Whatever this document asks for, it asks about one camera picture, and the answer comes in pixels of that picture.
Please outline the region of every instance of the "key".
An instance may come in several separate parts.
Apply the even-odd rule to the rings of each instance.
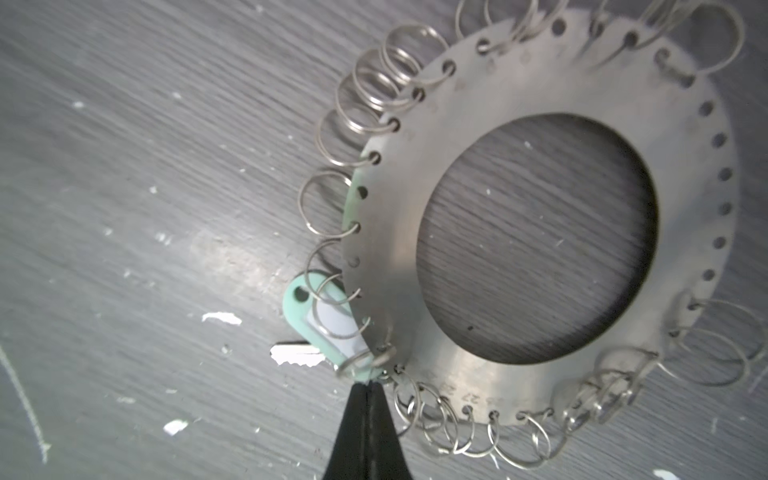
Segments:
[[[276,343],[270,349],[270,355],[277,365],[288,362],[291,365],[315,366],[326,359],[319,348],[308,342]]]

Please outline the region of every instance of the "white curved line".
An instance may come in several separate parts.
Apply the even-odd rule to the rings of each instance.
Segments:
[[[13,369],[11,360],[5,355],[2,345],[0,345],[0,363],[2,363],[5,371],[8,372],[8,377],[11,379],[11,383],[13,383],[13,388],[16,389],[16,395],[18,395],[18,399],[22,401],[24,411],[27,412],[27,419],[29,419],[29,423],[32,424],[32,430],[35,431],[35,436],[38,438],[38,448],[40,449],[40,456],[42,457],[44,465],[48,463],[48,450],[51,448],[51,444],[45,443],[45,440],[43,439],[43,430],[40,428],[38,416],[35,415],[35,411],[32,409],[32,404],[29,402],[29,398],[27,398],[24,387],[19,381],[18,375],[16,375],[16,370]]]

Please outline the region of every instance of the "white speck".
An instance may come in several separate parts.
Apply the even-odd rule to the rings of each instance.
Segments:
[[[661,470],[660,468],[656,468],[654,470],[654,475],[656,475],[658,478],[661,478],[661,480],[680,480],[680,477],[674,473],[667,470]]]
[[[234,313],[228,312],[210,312],[203,315],[203,321],[206,321],[209,318],[221,320],[222,322],[229,323],[230,325],[240,325],[243,322],[243,320],[237,318]]]
[[[766,375],[767,372],[768,372],[768,365],[766,365],[766,368],[764,368],[763,371],[760,372],[760,374],[757,376],[755,381],[752,382],[752,385],[750,385],[750,387],[746,390],[746,392],[748,394],[752,394],[752,392],[755,391],[755,389],[760,384],[760,382],[763,380],[763,377]]]
[[[189,422],[186,422],[184,420],[179,420],[179,419],[171,420],[170,422],[165,424],[165,427],[163,427],[163,430],[165,430],[165,432],[168,435],[174,436],[178,432],[181,432],[186,427],[188,427],[189,424],[190,424]]]
[[[5,351],[2,349],[2,346],[0,346],[0,363],[8,373],[8,378],[11,380],[11,384],[16,390],[16,395],[18,396],[18,399],[21,400],[24,411],[27,413],[27,420],[29,420],[29,423],[32,425],[32,430],[35,432],[35,437],[37,437],[38,440],[40,456],[42,457],[43,465],[45,465],[48,463],[48,450],[51,449],[51,444],[45,443],[45,440],[43,439],[43,429],[40,426],[40,422],[38,421],[38,416],[35,415],[35,411],[32,409],[32,404],[29,402],[27,393],[24,391],[24,387],[22,386],[22,382],[18,379],[16,370],[13,368],[13,365],[11,365],[11,360],[7,355],[5,355]]]

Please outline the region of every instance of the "metal ring plate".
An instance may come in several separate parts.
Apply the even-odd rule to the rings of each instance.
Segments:
[[[471,405],[478,418],[498,410],[502,425],[518,423],[517,412],[543,411],[555,402],[553,392],[597,368],[632,371],[642,361],[637,349],[666,352],[670,328],[691,326],[700,314],[687,309],[687,301],[711,296],[736,228],[737,152],[725,104],[706,78],[683,88],[654,62],[656,50],[667,48],[679,66],[695,71],[692,57],[666,38],[655,48],[619,51],[629,31],[653,33],[629,18],[613,18],[599,38],[590,37],[590,11],[568,9],[560,18],[566,22],[561,36],[547,30],[507,51],[479,55],[478,40],[503,41],[510,19],[468,36],[428,65],[425,78],[439,74],[445,60],[457,69],[411,110],[382,118],[397,117],[402,126],[365,146],[364,157],[377,151],[382,160],[356,170],[344,212],[345,228],[362,226],[342,240],[344,257],[359,258],[343,273],[348,291],[362,289],[351,302],[355,317],[373,318],[363,334],[370,348],[391,343],[397,354],[386,368],[407,365],[457,409]],[[714,109],[703,116],[700,107],[708,101]],[[613,129],[643,159],[658,209],[654,258],[630,306],[591,343],[534,365],[489,362],[457,346],[427,309],[416,271],[422,216],[442,175],[480,137],[510,121],[554,113]],[[727,141],[715,148],[720,133]],[[723,168],[730,169],[726,180]],[[358,187],[367,189],[364,199]],[[713,248],[717,237],[728,239],[724,248]],[[705,280],[708,270],[715,275]]]

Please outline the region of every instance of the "gray tabletop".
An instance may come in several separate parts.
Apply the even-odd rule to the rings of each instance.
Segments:
[[[0,476],[322,477],[349,383],[325,364],[269,357],[297,339],[283,291],[317,241],[295,206],[323,166],[313,125],[356,56],[393,26],[415,19],[453,38],[455,2],[0,3]],[[480,23],[473,3],[467,29]],[[525,8],[497,3],[496,18]],[[639,3],[611,9],[637,16]],[[742,199],[716,297],[760,313],[768,7],[732,3],[748,37],[713,81],[733,123]],[[701,17],[706,28],[683,25],[677,37],[704,57],[722,53],[728,29]],[[310,211],[338,227],[343,190],[324,186]],[[573,351],[642,280],[653,202],[641,162],[608,129],[560,115],[508,124],[432,196],[418,258],[429,308],[489,359]],[[202,322],[207,313],[242,323]],[[708,309],[701,325],[751,350],[759,335],[744,320]],[[723,377],[736,368],[705,366]],[[765,372],[759,362],[723,390],[654,372],[637,406],[580,431],[536,472],[433,458],[417,435],[402,445],[419,480],[764,478]],[[188,426],[168,435],[175,419]],[[530,454],[519,430],[502,441]]]

